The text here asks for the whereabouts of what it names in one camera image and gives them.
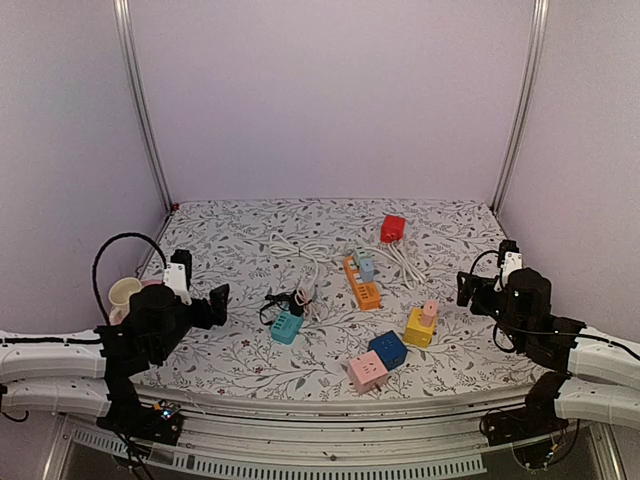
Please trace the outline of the light blue plug adapter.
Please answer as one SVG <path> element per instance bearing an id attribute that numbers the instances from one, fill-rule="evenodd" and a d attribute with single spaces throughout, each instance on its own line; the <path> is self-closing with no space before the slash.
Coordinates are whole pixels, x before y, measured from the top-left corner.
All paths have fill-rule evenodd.
<path id="1" fill-rule="evenodd" d="M 363 283 L 372 283 L 374 281 L 375 268 L 370 258 L 365 258 L 360 261 L 359 274 Z"/>

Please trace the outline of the cream plastic cup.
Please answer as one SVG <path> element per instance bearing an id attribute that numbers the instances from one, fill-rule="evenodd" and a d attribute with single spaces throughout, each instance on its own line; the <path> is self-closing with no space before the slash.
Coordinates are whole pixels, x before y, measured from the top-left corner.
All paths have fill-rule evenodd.
<path id="1" fill-rule="evenodd" d="M 130 311 L 130 298 L 142 290 L 141 282 L 133 277 L 126 277 L 115 282 L 109 290 L 108 300 L 111 305 L 109 324 L 120 324 Z"/>

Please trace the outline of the blue cube socket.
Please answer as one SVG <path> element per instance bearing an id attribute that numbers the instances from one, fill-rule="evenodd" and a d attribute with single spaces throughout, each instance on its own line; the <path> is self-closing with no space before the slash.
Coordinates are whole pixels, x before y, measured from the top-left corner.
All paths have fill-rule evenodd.
<path id="1" fill-rule="evenodd" d="M 401 366 L 408 354 L 407 347 L 393 330 L 370 340 L 368 349 L 378 355 L 388 371 Z"/>

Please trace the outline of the front aluminium rail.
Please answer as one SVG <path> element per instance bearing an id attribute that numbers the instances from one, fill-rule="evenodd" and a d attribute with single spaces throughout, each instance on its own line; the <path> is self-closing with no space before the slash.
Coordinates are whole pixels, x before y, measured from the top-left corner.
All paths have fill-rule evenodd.
<path id="1" fill-rule="evenodd" d="M 401 400 L 256 400 L 141 388 L 178 404 L 174 446 L 127 454 L 80 416 L 58 418 L 47 479 L 625 479 L 616 438 L 584 421 L 554 436 L 492 446 L 480 421 L 520 407 L 525 389 Z M 560 444 L 559 461 L 545 461 Z"/>

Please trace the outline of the yellow cube socket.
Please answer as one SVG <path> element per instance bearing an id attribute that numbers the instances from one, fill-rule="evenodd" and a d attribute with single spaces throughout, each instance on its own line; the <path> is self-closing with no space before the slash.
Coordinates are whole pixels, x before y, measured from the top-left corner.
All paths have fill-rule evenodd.
<path id="1" fill-rule="evenodd" d="M 419 348 L 427 348 L 432 342 L 436 325 L 429 328 L 421 325 L 422 309 L 423 308 L 414 307 L 411 310 L 403 334 L 403 341 Z"/>

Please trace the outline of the teal USB charger socket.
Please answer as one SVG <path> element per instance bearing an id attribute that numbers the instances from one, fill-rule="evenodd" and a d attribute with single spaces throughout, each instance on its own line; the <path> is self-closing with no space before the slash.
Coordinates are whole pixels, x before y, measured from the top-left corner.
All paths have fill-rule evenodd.
<path id="1" fill-rule="evenodd" d="M 293 315 L 287 311 L 281 311 L 275 322 L 271 325 L 271 338 L 284 345 L 291 345 L 295 340 L 303 323 L 301 316 Z"/>

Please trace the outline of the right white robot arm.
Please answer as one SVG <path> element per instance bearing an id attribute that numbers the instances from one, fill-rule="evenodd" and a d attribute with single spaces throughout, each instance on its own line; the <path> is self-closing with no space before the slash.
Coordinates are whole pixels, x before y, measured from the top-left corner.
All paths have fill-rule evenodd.
<path id="1" fill-rule="evenodd" d="M 551 311 L 551 282 L 522 264 L 513 241 L 497 250 L 495 277 L 457 274 L 457 303 L 490 317 L 511 341 L 511 352 L 546 368 L 515 415 L 537 436 L 549 425 L 588 420 L 639 427 L 639 346 Z"/>

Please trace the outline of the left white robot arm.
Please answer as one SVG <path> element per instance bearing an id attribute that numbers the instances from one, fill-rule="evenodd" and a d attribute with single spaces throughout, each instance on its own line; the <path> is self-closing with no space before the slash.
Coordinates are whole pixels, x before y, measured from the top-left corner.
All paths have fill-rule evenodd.
<path id="1" fill-rule="evenodd" d="M 190 293 L 192 256 L 187 250 L 162 255 L 162 278 L 143 283 L 116 281 L 108 296 L 94 296 L 103 324 L 71 334 L 1 334 L 1 412 L 22 408 L 83 413 L 141 433 L 149 419 L 168 421 L 164 406 L 145 407 L 131 382 L 160 366 L 193 328 L 209 330 L 227 321 L 230 288 L 208 298 Z"/>

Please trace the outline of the red cube socket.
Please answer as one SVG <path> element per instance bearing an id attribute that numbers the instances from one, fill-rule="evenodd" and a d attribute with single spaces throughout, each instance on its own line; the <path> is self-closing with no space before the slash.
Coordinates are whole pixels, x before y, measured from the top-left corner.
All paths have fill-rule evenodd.
<path id="1" fill-rule="evenodd" d="M 403 217 L 395 215 L 386 215 L 380 230 L 380 242 L 384 244 L 392 244 L 398 242 L 404 237 L 406 220 Z"/>

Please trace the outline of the pink plate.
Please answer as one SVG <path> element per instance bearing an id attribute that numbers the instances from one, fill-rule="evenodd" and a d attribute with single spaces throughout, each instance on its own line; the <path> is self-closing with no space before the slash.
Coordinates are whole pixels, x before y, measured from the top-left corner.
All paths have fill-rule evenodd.
<path id="1" fill-rule="evenodd" d="M 141 282 L 142 290 L 149 289 L 149 288 L 156 288 L 158 286 L 163 286 L 163 285 L 164 285 L 164 282 L 158 279 L 148 279 Z"/>

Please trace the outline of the orange power strip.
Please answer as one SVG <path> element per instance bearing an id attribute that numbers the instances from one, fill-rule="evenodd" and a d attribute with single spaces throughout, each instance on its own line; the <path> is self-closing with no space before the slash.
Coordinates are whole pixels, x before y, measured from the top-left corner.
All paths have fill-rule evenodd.
<path id="1" fill-rule="evenodd" d="M 370 311 L 381 307 L 381 296 L 374 282 L 364 282 L 354 258 L 344 259 L 344 271 L 355 295 L 357 305 L 362 311 Z"/>

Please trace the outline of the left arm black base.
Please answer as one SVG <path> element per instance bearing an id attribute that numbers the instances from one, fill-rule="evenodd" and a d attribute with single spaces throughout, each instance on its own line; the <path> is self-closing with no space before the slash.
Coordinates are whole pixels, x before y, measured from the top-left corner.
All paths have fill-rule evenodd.
<path id="1" fill-rule="evenodd" d="M 167 407 L 150 407 L 140 403 L 113 402 L 96 425 L 125 437 L 176 446 L 182 432 L 184 416 Z"/>

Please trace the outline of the pink plug adapter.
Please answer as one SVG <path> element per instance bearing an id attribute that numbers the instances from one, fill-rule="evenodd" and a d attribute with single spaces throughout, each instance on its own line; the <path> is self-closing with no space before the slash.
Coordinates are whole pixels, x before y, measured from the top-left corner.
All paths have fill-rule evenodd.
<path id="1" fill-rule="evenodd" d="M 422 309 L 420 323 L 423 327 L 434 327 L 437 323 L 439 303 L 436 300 L 427 300 Z"/>

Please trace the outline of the green plug adapter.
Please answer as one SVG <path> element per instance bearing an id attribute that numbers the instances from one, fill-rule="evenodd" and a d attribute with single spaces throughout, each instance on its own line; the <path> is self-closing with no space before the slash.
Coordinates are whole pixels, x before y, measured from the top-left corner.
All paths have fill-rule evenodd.
<path id="1" fill-rule="evenodd" d="M 357 266 L 360 266 L 364 260 L 368 260 L 370 258 L 371 258 L 370 253 L 365 247 L 361 245 L 356 245 L 354 247 L 353 260 Z"/>

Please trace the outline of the left aluminium frame post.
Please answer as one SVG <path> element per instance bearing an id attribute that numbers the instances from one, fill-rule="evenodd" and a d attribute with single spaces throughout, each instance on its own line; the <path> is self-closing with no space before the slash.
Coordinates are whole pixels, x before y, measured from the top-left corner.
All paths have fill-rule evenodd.
<path id="1" fill-rule="evenodd" d="M 170 214 L 173 210 L 173 200 L 168 180 L 162 166 L 144 91 L 143 77 L 136 51 L 130 2 L 127 0 L 114 0 L 113 7 L 120 48 L 132 93 L 134 109 L 141 132 L 143 146 L 161 204 L 164 210 Z"/>

